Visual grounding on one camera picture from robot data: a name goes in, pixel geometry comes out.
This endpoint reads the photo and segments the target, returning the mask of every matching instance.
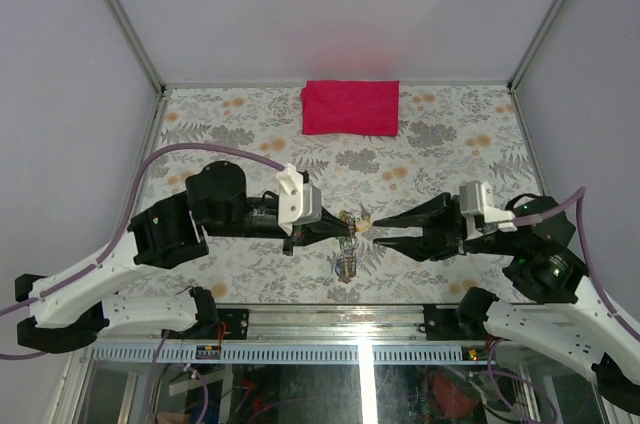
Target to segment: floral pattern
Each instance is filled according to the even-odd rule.
[[[459,184],[494,186],[498,205],[538,191],[531,160],[507,89],[502,86],[402,86],[399,134],[303,136],[300,88],[175,89],[157,147],[211,142],[294,163],[322,190],[323,205],[359,220],[358,275],[349,284],[332,271],[337,240],[282,254],[282,243],[209,238],[208,256],[161,277],[141,279],[129,294],[163,295],[187,286],[210,288],[227,303],[457,302],[480,285],[510,301],[525,300],[501,272],[508,258],[470,255],[414,262],[376,237],[419,235],[418,229],[380,229],[372,220],[393,216]],[[260,164],[204,151],[176,152],[152,165],[142,206],[181,192],[184,180],[217,159],[238,162],[248,195],[276,190],[273,171]]]

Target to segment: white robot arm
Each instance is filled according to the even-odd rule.
[[[322,208],[320,191],[288,164],[276,173],[279,195],[246,197],[239,166],[217,161],[185,181],[186,190],[135,216],[117,246],[105,248],[50,277],[16,279],[16,300],[28,302],[18,324],[18,343],[48,353],[69,352],[107,334],[176,337],[213,334],[218,318],[211,293],[194,287],[165,297],[116,293],[135,280],[155,276],[208,253],[209,236],[281,238],[283,251],[334,236],[347,225]]]
[[[582,195],[574,195],[573,202]],[[531,200],[515,207],[522,197]],[[422,227],[422,237],[375,242],[421,261],[465,253],[513,256],[503,273],[514,287],[565,315],[579,331],[572,334],[541,321],[479,288],[469,289],[460,303],[460,326],[472,335],[511,339],[547,355],[597,384],[612,404],[640,415],[640,324],[604,291],[597,292],[591,270],[567,248],[575,232],[564,212],[571,203],[559,205],[551,197],[526,194],[498,209],[491,186],[473,181],[460,186],[459,195],[444,193],[374,222],[382,227]]]

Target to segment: white wall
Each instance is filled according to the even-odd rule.
[[[506,81],[552,0],[121,0],[167,82]]]
[[[104,244],[154,95],[102,0],[0,0],[0,307]],[[0,352],[25,353],[0,319]],[[66,357],[0,361],[0,421],[43,422]]]
[[[587,187],[605,288],[640,319],[640,0],[570,0],[518,90],[552,193]]]

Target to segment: pink fabric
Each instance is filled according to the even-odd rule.
[[[398,81],[309,81],[302,90],[302,134],[398,135]]]

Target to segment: wire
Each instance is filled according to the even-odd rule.
[[[557,205],[556,207],[549,209],[548,211],[542,212],[540,214],[531,214],[530,216],[516,217],[511,222],[516,227],[532,226],[533,224],[539,224],[542,221],[551,219],[552,217],[557,216],[561,212],[564,212],[567,209],[569,209],[576,202],[578,202],[579,199],[584,197],[585,192],[586,192],[586,189],[584,188],[584,186],[582,186],[576,192],[574,192],[573,195],[569,197],[569,199]]]
[[[158,366],[158,357],[160,357],[160,351],[162,350],[162,346],[164,346],[165,341],[169,337],[170,331],[164,331],[162,334],[162,339],[160,339],[160,344],[153,352],[153,358],[151,359],[151,367],[149,368],[149,376],[147,377],[147,384],[144,386],[144,402],[147,406],[147,420],[149,418],[152,419],[151,422],[156,422],[156,418],[153,415],[153,404],[151,404],[151,389],[153,387],[153,381],[155,379],[156,367]]]
[[[272,161],[271,159],[267,159],[266,157],[260,156],[258,154],[254,154],[252,152],[249,151],[243,151],[241,149],[234,149],[233,147],[227,147],[227,146],[219,146],[217,144],[206,144],[206,143],[199,143],[199,142],[189,142],[189,143],[183,143],[183,144],[171,144],[169,146],[165,146],[162,147],[160,149],[158,149],[157,151],[152,152],[151,154],[149,154],[149,156],[147,156],[146,159],[144,159],[141,163],[140,163],[140,167],[138,168],[138,170],[136,171],[136,174],[133,178],[133,183],[131,184],[131,189],[129,191],[129,196],[127,198],[127,203],[124,209],[124,212],[122,213],[122,218],[120,219],[120,222],[118,223],[118,227],[116,228],[115,233],[113,234],[113,237],[111,238],[111,241],[109,241],[109,243],[106,245],[106,247],[102,250],[102,252],[100,252],[100,254],[98,255],[98,257],[96,258],[96,262],[89,264],[88,266],[86,266],[85,268],[81,269],[80,271],[76,272],[75,274],[72,274],[71,276],[67,277],[66,279],[63,279],[62,281],[54,284],[53,286],[51,286],[48,289],[45,289],[44,291],[42,291],[40,293],[40,298],[46,298],[47,296],[50,296],[51,294],[53,294],[54,292],[59,291],[60,289],[68,286],[69,284],[77,281],[78,279],[86,276],[88,273],[90,273],[91,271],[93,271],[96,267],[99,267],[100,264],[102,264],[106,258],[113,252],[113,250],[116,248],[116,246],[118,245],[118,243],[120,242],[120,239],[122,238],[126,228],[127,228],[127,224],[129,222],[129,218],[131,217],[131,214],[133,212],[133,207],[135,205],[136,202],[136,198],[138,196],[138,190],[140,188],[140,183],[142,182],[142,178],[144,177],[144,174],[146,172],[146,170],[149,168],[149,166],[159,157],[164,156],[165,154],[168,154],[170,152],[175,152],[175,151],[185,151],[185,150],[198,150],[198,151],[211,151],[211,152],[220,152],[222,154],[229,154],[232,156],[236,156],[236,157],[242,157],[245,159],[249,159],[255,162],[259,162],[261,164],[264,164],[266,166],[272,167],[273,169],[277,170],[277,171],[283,171],[285,169],[285,166],[283,166],[282,164],[280,164],[279,162],[276,161]],[[35,297],[30,297],[29,299],[26,299],[22,302],[18,302],[17,304],[13,304],[11,306],[8,306],[4,309],[0,309],[0,317],[6,315],[6,314],[10,314],[12,312],[17,311],[18,309],[22,309],[23,307],[28,307],[31,304],[34,304],[35,302],[37,302],[38,299]],[[36,357],[40,357],[42,355],[44,355],[46,353],[33,353],[33,354],[25,354],[25,355],[10,355],[10,354],[0,354],[0,360],[24,360],[24,359],[33,359]]]
[[[207,385],[207,381],[202,374],[196,371],[193,367],[187,366],[186,369],[191,371],[191,373],[198,378],[200,383],[202,384],[202,390],[204,391],[204,405],[202,406],[202,411],[200,412],[200,417],[196,421],[196,424],[202,424],[204,422],[204,418],[207,415],[207,410],[209,409],[209,387]]]
[[[222,357],[222,341],[224,341],[224,336],[227,333],[227,323],[224,321],[220,321],[218,323],[218,347],[220,348],[220,357]]]
[[[0,354],[0,361],[26,361],[44,356],[46,352],[32,352],[31,354]]]
[[[584,228],[584,196],[586,194],[586,188],[581,186],[576,192],[573,193],[569,199],[564,201],[562,204],[550,209],[541,214],[533,214],[531,216],[522,216],[514,219],[512,223],[516,227],[530,226],[533,224],[538,224],[542,221],[545,221],[553,216],[564,212],[573,204],[576,204],[576,223],[578,227],[578,237],[580,239],[580,247],[582,248],[582,255],[584,257],[584,262],[589,271],[589,276],[591,277],[591,282],[593,283],[593,288],[596,291],[596,294],[604,304],[604,307],[609,312],[610,317],[613,317],[620,326],[624,330],[626,330],[636,341],[640,343],[640,332],[638,332],[634,327],[629,324],[629,322],[622,316],[618,314],[618,310],[609,299],[607,292],[604,290],[604,286],[598,277],[598,273],[595,270],[595,266],[593,265],[593,260],[591,259],[591,252],[589,251],[589,245],[587,244],[587,235]]]
[[[519,196],[516,196],[513,199],[511,199],[509,202],[507,202],[507,205],[504,206],[505,210],[507,210],[507,211],[513,210],[513,208],[518,203],[518,201],[520,199],[522,199],[523,197],[528,197],[529,199],[538,199],[541,196],[539,196],[537,194],[532,194],[531,192],[525,192],[524,194],[520,194]]]
[[[503,402],[503,404],[505,406],[507,406],[507,409],[509,409],[516,416],[518,416],[518,418],[520,420],[528,422],[530,424],[556,424],[558,422],[558,417],[559,417],[558,410],[556,409],[556,406],[555,406],[554,402],[547,395],[547,393],[544,392],[543,389],[541,389],[540,387],[536,386],[533,382],[531,382],[531,381],[529,381],[527,379],[524,379],[524,378],[522,378],[520,376],[516,376],[515,374],[511,374],[510,372],[494,371],[493,370],[492,362],[493,362],[493,359],[494,359],[494,356],[495,356],[495,353],[496,353],[496,349],[504,341],[505,341],[504,339],[498,339],[496,341],[496,343],[493,346],[491,346],[491,349],[489,350],[489,357],[487,357],[487,370],[483,371],[483,372],[474,372],[472,374],[480,375],[480,376],[482,376],[482,375],[489,376],[489,380],[491,381],[491,384],[493,384],[493,387],[495,388],[496,394],[498,395],[500,400]],[[551,418],[551,420],[550,421],[538,421],[538,420],[532,419],[532,418],[528,417],[526,414],[520,412],[520,410],[518,408],[516,408],[513,404],[511,404],[507,400],[507,398],[504,396],[504,394],[500,390],[500,386],[498,386],[498,382],[496,381],[496,377],[495,376],[508,377],[509,379],[521,382],[522,384],[525,384],[525,385],[529,386],[531,389],[533,389],[538,396],[541,396],[545,401],[547,401],[549,403],[549,406],[551,407],[551,413],[553,414],[553,417]]]
[[[251,389],[247,389],[247,392],[245,392],[244,397],[242,398],[242,400],[240,401],[240,404],[238,404],[238,407],[236,407],[236,410],[233,412],[233,416],[235,416],[236,414],[238,414],[238,412],[240,412],[240,409],[242,409],[242,404],[244,404],[244,401],[247,400],[247,398],[249,397],[249,394],[251,394]]]
[[[631,324],[627,322],[627,320],[618,315],[618,310],[615,308],[609,296],[607,295],[600,278],[598,277],[597,272],[595,271],[595,266],[591,260],[591,252],[589,251],[589,246],[587,245],[587,236],[584,230],[584,215],[583,215],[583,196],[578,200],[578,204],[576,205],[576,221],[578,223],[578,237],[580,238],[580,246],[582,247],[582,255],[584,256],[584,262],[587,265],[587,269],[589,269],[591,282],[593,283],[593,288],[596,290],[598,297],[602,300],[604,307],[607,308],[609,314],[618,321],[618,323],[629,333],[631,336],[635,338],[636,341],[640,342],[640,333],[636,331]]]

